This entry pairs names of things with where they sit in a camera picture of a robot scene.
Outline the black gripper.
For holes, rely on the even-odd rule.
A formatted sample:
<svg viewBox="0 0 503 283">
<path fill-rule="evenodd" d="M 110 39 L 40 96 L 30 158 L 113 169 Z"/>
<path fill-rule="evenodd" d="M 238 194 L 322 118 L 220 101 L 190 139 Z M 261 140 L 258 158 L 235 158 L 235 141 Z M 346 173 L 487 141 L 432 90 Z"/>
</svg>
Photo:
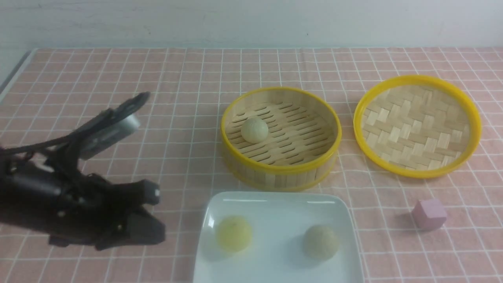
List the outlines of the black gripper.
<svg viewBox="0 0 503 283">
<path fill-rule="evenodd" d="M 121 246 L 158 245 L 165 241 L 165 224 L 143 208 L 160 202 L 160 187 L 143 179 L 115 184 L 78 168 L 79 142 L 38 150 L 53 169 L 58 195 L 49 221 L 49 245 L 94 246 L 97 251 Z"/>
</svg>

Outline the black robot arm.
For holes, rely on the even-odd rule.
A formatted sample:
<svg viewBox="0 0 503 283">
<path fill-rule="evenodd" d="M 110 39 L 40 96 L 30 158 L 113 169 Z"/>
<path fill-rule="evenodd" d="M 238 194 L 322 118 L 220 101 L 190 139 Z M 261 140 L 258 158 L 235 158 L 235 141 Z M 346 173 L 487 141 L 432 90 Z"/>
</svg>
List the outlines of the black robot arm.
<svg viewBox="0 0 503 283">
<path fill-rule="evenodd" d="M 73 142 L 23 156 L 1 149 L 1 223 L 45 233 L 58 247 L 101 251 L 164 242 L 165 224 L 144 207 L 160 202 L 159 185 L 147 179 L 115 184 L 83 174 L 79 148 Z"/>
</svg>

